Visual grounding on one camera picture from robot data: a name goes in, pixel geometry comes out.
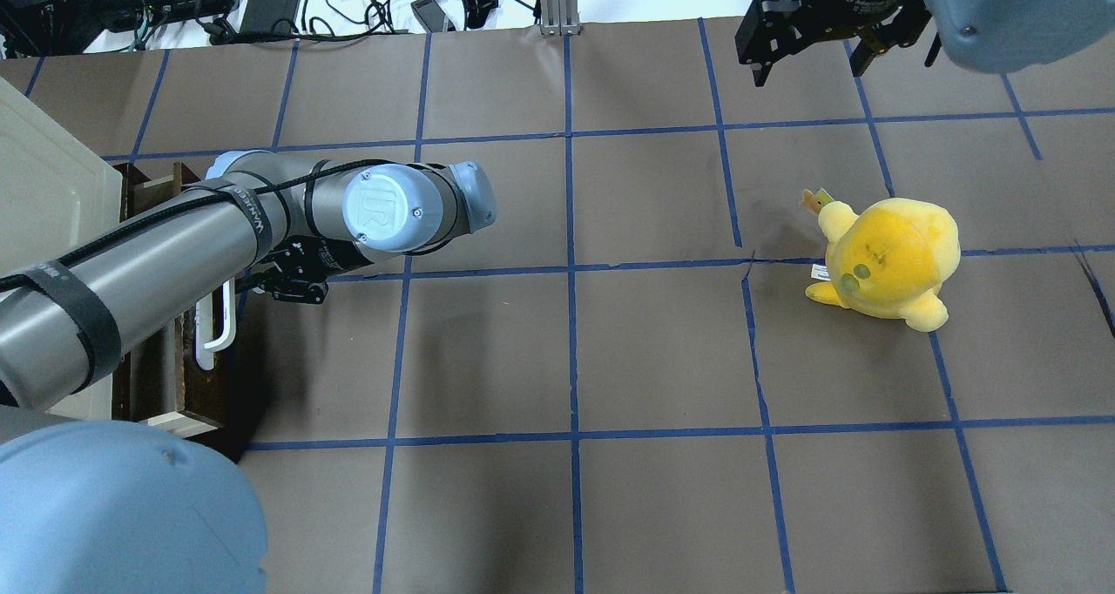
metal post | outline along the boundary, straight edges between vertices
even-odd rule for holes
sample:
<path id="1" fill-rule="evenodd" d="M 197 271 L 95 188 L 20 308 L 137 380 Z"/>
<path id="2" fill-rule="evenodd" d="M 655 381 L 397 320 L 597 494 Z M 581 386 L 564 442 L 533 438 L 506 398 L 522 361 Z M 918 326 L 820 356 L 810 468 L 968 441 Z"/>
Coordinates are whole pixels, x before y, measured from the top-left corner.
<path id="1" fill-rule="evenodd" d="M 542 10 L 542 35 L 581 33 L 581 17 L 576 0 L 539 0 Z"/>

plush toy foot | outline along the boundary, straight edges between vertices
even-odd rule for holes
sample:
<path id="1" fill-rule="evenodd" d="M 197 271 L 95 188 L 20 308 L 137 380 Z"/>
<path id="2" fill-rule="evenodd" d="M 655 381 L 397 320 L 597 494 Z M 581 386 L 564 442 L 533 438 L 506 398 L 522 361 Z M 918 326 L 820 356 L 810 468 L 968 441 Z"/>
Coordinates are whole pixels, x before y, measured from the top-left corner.
<path id="1" fill-rule="evenodd" d="M 836 288 L 833 286 L 828 281 L 824 283 L 814 283 L 805 288 L 805 298 L 812 301 L 818 301 L 821 304 L 830 305 L 843 305 L 847 309 L 847 305 L 840 300 L 840 295 L 836 294 Z"/>
<path id="2" fill-rule="evenodd" d="M 901 309 L 899 317 L 902 317 L 914 331 L 931 333 L 949 320 L 949 310 L 944 309 L 944 303 L 935 293 L 925 292 L 920 299 Z"/>

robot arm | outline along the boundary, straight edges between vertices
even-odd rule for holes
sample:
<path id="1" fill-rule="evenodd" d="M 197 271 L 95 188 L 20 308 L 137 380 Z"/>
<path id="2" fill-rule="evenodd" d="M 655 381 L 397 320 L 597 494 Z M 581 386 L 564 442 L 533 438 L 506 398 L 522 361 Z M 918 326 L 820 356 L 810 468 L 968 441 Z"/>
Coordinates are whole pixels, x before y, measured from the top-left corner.
<path id="1" fill-rule="evenodd" d="M 327 276 L 439 249 L 495 216 L 476 163 L 223 154 L 174 201 L 0 277 L 0 403 L 45 410 L 84 389 L 251 265 L 273 265 L 251 285 L 320 303 Z"/>
<path id="2" fill-rule="evenodd" d="M 860 38 L 850 61 L 860 77 L 891 47 L 915 43 L 931 16 L 939 31 L 927 66 L 943 46 L 959 66 L 1006 74 L 1099 41 L 1115 28 L 1115 0 L 752 0 L 736 51 L 764 86 L 785 56 Z"/>

stuffed animal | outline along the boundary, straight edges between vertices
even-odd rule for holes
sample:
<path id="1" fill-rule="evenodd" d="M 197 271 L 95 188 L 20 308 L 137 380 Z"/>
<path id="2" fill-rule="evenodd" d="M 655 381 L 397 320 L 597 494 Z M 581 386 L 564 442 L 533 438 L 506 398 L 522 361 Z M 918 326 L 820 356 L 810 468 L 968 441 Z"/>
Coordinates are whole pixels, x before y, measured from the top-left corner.
<path id="1" fill-rule="evenodd" d="M 804 193 L 828 240 L 828 281 L 805 289 L 822 304 L 871 317 L 905 320 L 915 331 L 940 329 L 949 319 L 937 298 L 960 264 L 957 222 L 939 205 L 890 197 L 855 214 L 825 189 Z"/>

grid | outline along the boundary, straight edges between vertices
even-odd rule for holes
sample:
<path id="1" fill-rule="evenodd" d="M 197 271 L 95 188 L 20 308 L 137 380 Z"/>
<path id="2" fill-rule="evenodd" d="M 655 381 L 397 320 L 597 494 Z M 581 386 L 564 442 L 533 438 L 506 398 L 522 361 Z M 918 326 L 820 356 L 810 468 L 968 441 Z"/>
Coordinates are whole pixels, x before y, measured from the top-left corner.
<path id="1" fill-rule="evenodd" d="M 733 129 L 768 129 L 768 127 L 799 127 L 799 126 L 867 126 L 871 135 L 873 148 L 880 165 L 885 189 L 891 196 L 901 194 L 892 182 L 891 171 L 888 165 L 880 140 L 878 123 L 895 121 L 963 121 L 963 120 L 1015 120 L 1019 121 L 1021 133 L 1025 135 L 1027 145 L 1031 149 L 1032 157 L 1041 160 L 1043 156 L 1038 143 L 1031 134 L 1030 118 L 1063 118 L 1063 117 L 1090 117 L 1090 115 L 1115 114 L 1115 107 L 1085 107 L 1084 109 L 1022 109 L 1019 99 L 1016 97 L 1010 79 L 1002 75 L 1001 81 L 1010 99 L 1012 109 L 1002 113 L 987 114 L 939 114 L 939 115 L 903 115 L 903 117 L 875 117 L 869 103 L 867 94 L 864 90 L 863 81 L 855 78 L 855 87 L 863 109 L 861 118 L 823 118 L 823 120 L 791 120 L 791 121 L 725 121 L 721 110 L 720 94 L 716 71 L 714 69 L 712 53 L 709 47 L 706 22 L 704 19 L 697 20 L 695 38 L 700 39 L 704 62 L 708 74 L 708 89 L 714 106 L 715 124 L 709 126 L 660 126 L 660 127 L 636 127 L 636 129 L 574 129 L 573 120 L 573 91 L 575 89 L 572 74 L 572 51 L 569 36 L 565 36 L 563 55 L 563 87 L 564 87 L 564 129 L 553 130 L 545 134 L 497 134 L 484 135 L 484 137 L 424 137 L 424 123 L 426 113 L 427 86 L 430 67 L 432 38 L 426 36 L 423 51 L 421 79 L 419 91 L 418 118 L 414 138 L 401 138 L 394 142 L 356 142 L 356 143 L 319 143 L 319 145 L 280 145 L 287 103 L 290 97 L 292 79 L 295 75 L 295 61 L 299 56 L 299 43 L 294 42 L 290 50 L 289 66 L 285 75 L 285 82 L 282 91 L 282 101 L 279 106 L 279 115 L 274 125 L 271 145 L 269 148 L 277 153 L 291 153 L 291 150 L 327 150 L 327 149 L 375 149 L 388 148 L 388 146 L 399 146 L 399 148 L 413 148 L 414 160 L 420 162 L 424 146 L 447 145 L 447 143 L 462 142 L 522 142 L 537 140 L 537 138 L 561 137 L 564 140 L 565 160 L 565 230 L 566 230 L 566 264 L 565 265 L 539 265 L 539 267 L 503 267 L 503 269 L 464 269 L 464 270 L 438 270 L 438 272 L 416 272 L 411 261 L 405 263 L 401 273 L 375 273 L 375 275 L 346 275 L 333 277 L 336 283 L 365 283 L 366 281 L 398 281 L 401 283 L 401 300 L 399 305 L 398 328 L 396 333 L 396 351 L 394 359 L 394 379 L 390 392 L 390 412 L 387 436 L 374 439 L 323 439 L 323 440 L 272 440 L 272 442 L 258 442 L 251 446 L 253 450 L 300 450 L 300 448 L 381 448 L 385 454 L 385 464 L 381 481 L 381 500 L 378 514 L 378 525 L 376 535 L 376 554 L 374 582 L 371 590 L 376 593 L 382 590 L 382 576 L 385 565 L 385 548 L 387 546 L 388 516 L 391 500 L 390 491 L 392 485 L 392 467 L 396 448 L 413 448 L 426 446 L 446 445 L 496 445 L 496 444 L 525 444 L 525 442 L 559 442 L 569 444 L 571 461 L 571 504 L 572 504 L 572 543 L 573 543 L 573 583 L 578 593 L 585 591 L 584 583 L 584 549 L 582 544 L 582 497 L 581 497 L 581 448 L 582 442 L 589 440 L 638 440 L 638 439 L 660 439 L 660 438 L 698 438 L 698 437 L 741 437 L 756 436 L 764 439 L 765 456 L 769 476 L 770 508 L 774 512 L 775 527 L 777 533 L 777 546 L 782 561 L 782 572 L 784 587 L 789 593 L 796 592 L 794 580 L 793 547 L 794 542 L 787 534 L 786 516 L 783 506 L 783 494 L 778 474 L 778 457 L 775 447 L 775 436 L 794 435 L 840 435 L 840 434 L 872 434 L 892 431 L 951 431 L 954 435 L 957 448 L 963 464 L 968 489 L 970 491 L 972 507 L 978 520 L 979 530 L 982 536 L 988 562 L 991 567 L 995 586 L 998 591 L 1008 590 L 1008 576 L 1000 565 L 997 553 L 996 541 L 991 527 L 988 523 L 987 512 L 983 506 L 982 494 L 979 485 L 979 471 L 977 470 L 972 457 L 969 454 L 966 430 L 986 428 L 1031 428 L 1031 427 L 1055 427 L 1055 426 L 1089 426 L 1089 425 L 1112 425 L 1115 423 L 1115 416 L 1055 416 L 1055 417 L 1025 417 L 1025 418 L 963 418 L 960 409 L 952 396 L 947 360 L 941 349 L 937 333 L 929 333 L 928 341 L 935 360 L 938 374 L 940 377 L 941 392 L 948 407 L 948 420 L 910 420 L 910 422 L 863 422 L 863 423 L 833 423 L 833 425 L 778 425 L 772 422 L 770 412 L 764 396 L 763 372 L 760 369 L 762 358 L 757 350 L 756 340 L 762 333 L 756 324 L 755 309 L 752 300 L 752 284 L 748 273 L 753 265 L 808 265 L 822 263 L 820 257 L 712 257 L 711 260 L 694 261 L 631 261 L 621 264 L 585 264 L 578 263 L 574 244 L 574 152 L 576 138 L 581 137 L 610 137 L 610 135 L 657 135 L 657 134 L 685 134 L 685 133 L 717 133 L 717 142 L 720 154 L 720 168 L 723 171 L 725 191 L 728 199 L 728 216 L 730 218 L 730 230 L 733 240 L 737 247 L 746 250 L 746 234 L 741 234 L 739 217 L 737 217 L 737 205 L 735 199 L 735 188 L 733 186 L 733 173 L 730 169 L 728 138 L 726 130 Z M 847 43 L 845 50 L 850 51 Z M 136 135 L 130 154 L 115 154 L 105 156 L 109 162 L 136 162 L 144 158 L 180 158 L 180 157 L 202 157 L 209 154 L 219 154 L 226 149 L 200 149 L 188 150 L 188 153 L 143 153 L 144 135 L 151 121 L 153 109 L 159 95 L 164 75 L 168 62 L 174 56 L 171 50 L 164 51 L 158 74 L 155 78 L 153 89 L 147 101 L 146 113 Z M 39 71 L 42 67 L 42 59 L 37 64 L 32 72 L 26 94 L 33 97 Z M 1045 245 L 1045 247 L 1019 247 L 1019 249 L 992 249 L 992 250 L 964 250 L 964 257 L 1002 257 L 1002 256 L 1031 256 L 1049 255 L 1049 253 L 1076 253 L 1086 255 L 1087 253 L 1109 253 L 1115 252 L 1115 244 L 1112 242 L 1099 242 L 1099 244 L 1087 245 Z M 752 352 L 752 367 L 754 370 L 755 396 L 758 401 L 760 422 L 757 426 L 739 427 L 702 427 L 683 429 L 629 429 L 629 430 L 582 430 L 580 423 L 581 405 L 578 396 L 578 275 L 579 273 L 610 273 L 617 270 L 634 269 L 711 269 L 711 267 L 737 267 L 740 270 L 743 280 L 739 289 L 739 308 L 744 309 L 747 323 L 748 343 Z M 410 284 L 415 280 L 432 280 L 432 277 L 485 277 L 485 276 L 512 276 L 512 275 L 565 275 L 568 277 L 568 331 L 569 331 L 569 397 L 570 397 L 570 422 L 569 429 L 556 432 L 520 432 L 520 434 L 495 434 L 495 435 L 463 435 L 443 437 L 403 437 L 397 435 L 399 416 L 399 395 L 403 374 L 403 362 L 405 353 L 405 339 L 407 329 L 408 303 L 410 299 Z M 1102 289 L 1096 285 L 1097 296 L 1106 300 Z"/>

